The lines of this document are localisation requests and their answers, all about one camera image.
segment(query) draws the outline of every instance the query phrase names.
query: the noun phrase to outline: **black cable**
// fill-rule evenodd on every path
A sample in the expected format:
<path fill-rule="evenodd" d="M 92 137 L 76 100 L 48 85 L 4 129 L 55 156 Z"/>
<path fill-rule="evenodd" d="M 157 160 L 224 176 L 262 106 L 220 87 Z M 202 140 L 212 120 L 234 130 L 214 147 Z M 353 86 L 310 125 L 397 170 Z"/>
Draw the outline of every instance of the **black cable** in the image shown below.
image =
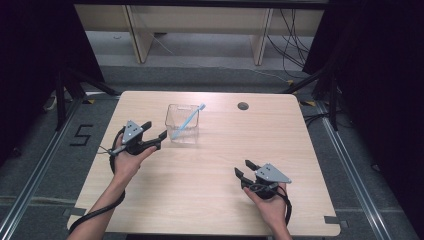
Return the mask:
<path fill-rule="evenodd" d="M 344 111 L 343 110 L 337 110 L 336 114 L 338 114 L 338 113 L 344 113 Z M 315 120 L 320 119 L 320 118 L 324 118 L 324 117 L 329 117 L 329 116 L 330 116 L 330 113 L 326 112 L 326 113 L 319 113 L 319 114 L 315 114 L 315 115 L 303 116 L 303 118 L 305 119 L 306 128 L 309 128 L 309 126 Z"/>
<path fill-rule="evenodd" d="M 286 46 L 285 46 L 285 48 L 284 48 L 284 53 L 285 52 L 287 52 L 287 48 L 288 48 L 288 46 L 289 46 L 289 43 L 290 43 L 290 39 L 293 37 L 293 33 L 292 33 L 292 30 L 291 30 L 291 28 L 289 27 L 289 24 L 288 24 L 288 22 L 287 22 L 287 20 L 286 20 L 286 18 L 285 18 L 285 16 L 284 16 L 284 13 L 283 13 L 283 11 L 280 9 L 280 13 L 281 13 L 281 16 L 283 17 L 283 20 L 284 20 L 284 23 L 286 24 L 286 27 L 287 27 L 287 30 L 289 31 L 289 38 L 288 39 L 285 39 L 286 40 Z M 293 78 L 301 78 L 301 77 L 296 77 L 296 76 L 293 76 L 293 75 L 291 75 L 291 74 L 289 74 L 288 72 L 287 72 L 287 70 L 286 70 L 286 66 L 285 66 L 285 59 L 284 59 L 284 57 L 285 57 L 285 55 L 283 55 L 283 70 L 284 70 L 284 72 L 286 72 L 286 74 L 288 74 L 290 77 L 293 77 Z M 304 64 L 303 63 L 300 63 L 300 67 L 301 68 L 303 68 L 304 67 Z"/>
<path fill-rule="evenodd" d="M 116 141 L 118 140 L 118 137 L 119 137 L 119 135 L 121 134 L 121 133 L 123 133 L 125 131 L 125 127 L 124 128 L 122 128 L 119 132 L 118 132 L 118 134 L 116 135 L 116 137 L 115 137 L 115 140 L 113 141 L 113 145 L 112 145 L 112 149 L 116 146 Z M 111 167 L 111 169 L 112 169 L 112 172 L 113 172 L 113 174 L 115 174 L 115 156 L 110 156 L 109 157 L 109 163 L 110 163 L 110 167 Z M 84 216 L 82 216 L 82 217 L 80 217 L 78 220 L 76 220 L 72 225 L 71 225 L 71 227 L 69 228 L 69 234 L 71 234 L 74 230 L 75 230 L 75 228 L 77 228 L 81 223 L 83 223 L 83 222 L 85 222 L 85 221 L 87 221 L 87 220 L 89 220 L 89 219 L 91 219 L 91 218 L 93 218 L 93 217 L 96 217 L 96 216 L 98 216 L 98 215 L 100 215 L 100 214 L 103 214 L 103 213 L 105 213 L 105 212 L 108 212 L 108 211 L 110 211 L 110 210 L 112 210 L 112 209 L 114 209 L 114 208 L 116 208 L 119 204 L 121 204 L 122 203 L 122 201 L 124 201 L 124 199 L 125 199 L 125 190 L 124 190 L 124 192 L 122 192 L 122 194 L 121 194 L 121 196 L 114 202 L 114 203 L 112 203 L 112 204 L 110 204 L 110 205 L 108 205 L 108 206 L 106 206 L 106 207 L 103 207 L 103 208 L 101 208 L 101 209 L 98 209 L 98 210 L 96 210 L 96 211 L 94 211 L 94 212 L 91 212 L 91 213 L 88 213 L 88 214 L 86 214 L 86 215 L 84 215 Z"/>
<path fill-rule="evenodd" d="M 284 39 L 284 41 L 286 41 L 286 42 L 288 42 L 288 39 L 286 38 L 286 37 L 284 37 L 284 36 L 281 36 L 283 39 Z M 291 42 L 289 42 L 289 44 L 292 46 L 292 47 L 297 47 L 296 45 L 294 45 L 293 43 L 291 43 Z M 299 49 L 300 51 L 303 51 L 303 52 L 305 52 L 305 53 L 309 53 L 309 49 L 307 48 L 307 47 L 305 47 L 304 46 L 304 48 L 300 48 Z"/>
<path fill-rule="evenodd" d="M 297 41 L 300 43 L 300 45 L 302 45 L 303 48 L 300 47 L 300 50 L 309 53 L 309 48 L 307 46 L 305 46 L 305 44 L 302 43 L 302 41 L 300 40 L 300 38 L 296 35 Z"/>
<path fill-rule="evenodd" d="M 295 21 L 296 21 L 296 10 L 292 9 L 292 35 L 293 35 L 292 37 L 293 37 L 294 43 L 296 44 L 297 53 L 299 54 L 299 58 L 302 61 L 302 64 L 305 65 L 306 58 L 305 58 L 305 56 L 303 56 L 302 51 L 300 51 L 300 47 L 299 47 L 299 44 L 298 44 L 299 38 L 297 37 L 297 34 L 296 34 Z"/>
<path fill-rule="evenodd" d="M 290 55 L 288 55 L 287 53 L 285 53 L 283 50 L 281 50 L 272 40 L 271 40 L 271 38 L 269 37 L 269 36 L 267 36 L 268 37 L 268 40 L 269 40 L 269 42 L 271 43 L 271 45 L 274 47 L 274 49 L 279 53 L 279 54 L 281 54 L 282 56 L 284 56 L 284 57 L 286 57 L 286 58 L 288 58 L 290 61 L 292 61 L 294 64 L 296 64 L 297 66 L 299 66 L 299 67 L 303 67 L 303 64 L 301 63 L 301 62 L 299 62 L 299 61 L 297 61 L 294 57 L 292 57 L 292 56 L 290 56 Z"/>
<path fill-rule="evenodd" d="M 255 183 L 255 184 L 252 184 L 252 185 L 249 186 L 249 190 L 254 192 L 254 193 L 260 192 L 260 191 L 270 191 L 270 192 L 278 195 L 279 197 L 281 197 L 284 200 L 284 202 L 286 203 L 286 206 L 287 206 L 285 222 L 286 222 L 286 225 L 288 225 L 289 221 L 290 221 L 291 213 L 292 213 L 292 205 L 291 205 L 291 202 L 289 200 L 289 196 L 287 195 L 287 192 L 286 192 L 286 190 L 284 190 L 284 188 L 278 186 L 281 190 L 283 190 L 285 195 L 279 193 L 278 191 L 273 190 L 270 186 Z"/>

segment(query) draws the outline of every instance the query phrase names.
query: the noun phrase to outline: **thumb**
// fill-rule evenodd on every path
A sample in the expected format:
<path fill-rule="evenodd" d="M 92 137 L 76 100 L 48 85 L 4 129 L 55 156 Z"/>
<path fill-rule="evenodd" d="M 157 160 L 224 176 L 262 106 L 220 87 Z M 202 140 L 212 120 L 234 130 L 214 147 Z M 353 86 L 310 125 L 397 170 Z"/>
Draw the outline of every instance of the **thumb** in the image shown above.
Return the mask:
<path fill-rule="evenodd" d="M 261 201 L 261 198 L 254 192 L 250 191 L 248 187 L 244 187 L 243 191 L 246 195 L 255 203 L 258 204 Z"/>
<path fill-rule="evenodd" d="M 137 155 L 137 159 L 140 161 L 140 163 L 142 163 L 144 159 L 152 155 L 152 153 L 154 153 L 156 149 L 157 149 L 156 146 L 147 148 L 146 150 L 144 150 L 143 152 Z"/>

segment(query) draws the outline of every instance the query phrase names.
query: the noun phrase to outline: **clear glass box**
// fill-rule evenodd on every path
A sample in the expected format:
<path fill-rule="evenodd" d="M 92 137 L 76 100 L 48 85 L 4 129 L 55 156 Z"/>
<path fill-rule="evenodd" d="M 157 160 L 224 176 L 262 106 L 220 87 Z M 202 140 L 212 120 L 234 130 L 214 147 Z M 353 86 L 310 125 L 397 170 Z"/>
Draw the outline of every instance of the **clear glass box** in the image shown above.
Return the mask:
<path fill-rule="evenodd" d="M 168 137 L 172 142 L 197 143 L 199 137 L 199 111 L 195 112 L 193 118 L 183 130 L 179 131 L 178 129 L 198 107 L 196 105 L 181 104 L 170 104 L 168 106 L 165 125 L 168 130 Z"/>

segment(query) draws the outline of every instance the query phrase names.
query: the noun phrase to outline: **gray floor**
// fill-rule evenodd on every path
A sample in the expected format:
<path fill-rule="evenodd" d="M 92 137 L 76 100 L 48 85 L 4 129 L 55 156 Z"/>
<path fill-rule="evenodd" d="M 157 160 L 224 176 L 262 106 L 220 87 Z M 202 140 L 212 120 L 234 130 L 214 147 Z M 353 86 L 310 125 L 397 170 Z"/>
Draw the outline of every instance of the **gray floor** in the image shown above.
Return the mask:
<path fill-rule="evenodd" d="M 283 59 L 269 44 L 262 66 L 255 66 L 247 36 L 161 35 L 158 36 L 160 43 L 154 42 L 147 62 L 142 65 L 136 62 L 127 33 L 88 32 L 88 36 L 107 83 L 120 91 L 207 89 L 276 93 L 288 87 L 288 80 L 296 82 L 300 78 L 295 77 L 306 76 L 298 72 L 300 68 L 289 61 L 284 62 L 284 67 L 294 77 L 282 71 Z M 272 39 L 284 47 L 281 38 L 275 36 Z M 302 40 L 305 45 L 309 45 L 312 39 Z M 297 53 L 294 48 L 289 49 L 289 52 L 292 55 Z M 299 90 L 296 96 L 300 101 L 312 100 L 312 89 L 313 86 L 307 86 Z M 93 104 L 82 104 L 78 107 L 11 239 L 66 238 L 67 211 L 75 204 L 116 103 L 116 99 L 102 98 L 95 100 Z M 305 116 L 318 113 L 317 107 L 313 106 L 301 106 L 301 110 Z M 337 120 L 340 138 L 392 239 L 418 239 L 384 179 L 370 167 L 373 163 L 372 157 L 350 124 L 348 116 L 339 114 Z M 32 130 L 19 145 L 22 156 L 11 156 L 0 169 L 2 218 L 7 215 L 15 198 L 19 196 L 42 158 L 54 135 L 55 124 L 54 108 L 41 115 L 32 125 Z M 90 135 L 90 139 L 86 146 L 72 147 L 72 143 L 84 142 L 84 139 L 75 137 L 82 124 L 92 125 L 80 131 Z M 308 130 L 342 228 L 339 236 L 328 239 L 377 239 L 323 120 L 313 122 Z M 125 234 L 119 233 L 105 235 L 105 239 L 125 238 Z M 295 239 L 322 238 L 299 236 Z"/>

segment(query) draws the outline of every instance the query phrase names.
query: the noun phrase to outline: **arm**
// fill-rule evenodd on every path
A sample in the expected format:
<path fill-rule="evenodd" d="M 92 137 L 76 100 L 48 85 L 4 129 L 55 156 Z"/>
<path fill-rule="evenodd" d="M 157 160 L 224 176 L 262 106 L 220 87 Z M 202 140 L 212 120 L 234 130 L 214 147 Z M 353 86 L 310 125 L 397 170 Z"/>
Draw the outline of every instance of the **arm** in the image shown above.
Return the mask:
<path fill-rule="evenodd" d="M 117 140 L 116 147 L 120 147 L 121 142 L 122 134 Z M 115 175 L 112 181 L 89 212 L 93 212 L 116 202 L 124 192 L 132 177 L 137 173 L 140 164 L 154 151 L 156 151 L 156 147 L 150 147 L 137 156 L 130 155 L 126 151 L 119 153 L 115 158 Z M 75 228 L 72 234 L 69 235 L 68 239 L 102 239 L 113 212 L 114 209 L 81 223 Z"/>
<path fill-rule="evenodd" d="M 280 187 L 286 189 L 285 183 L 280 183 Z M 243 188 L 246 195 L 256 204 L 263 220 L 270 227 L 276 240 L 291 240 L 290 232 L 284 219 L 286 213 L 286 203 L 279 196 L 274 196 L 271 199 L 262 199 L 256 193 Z"/>

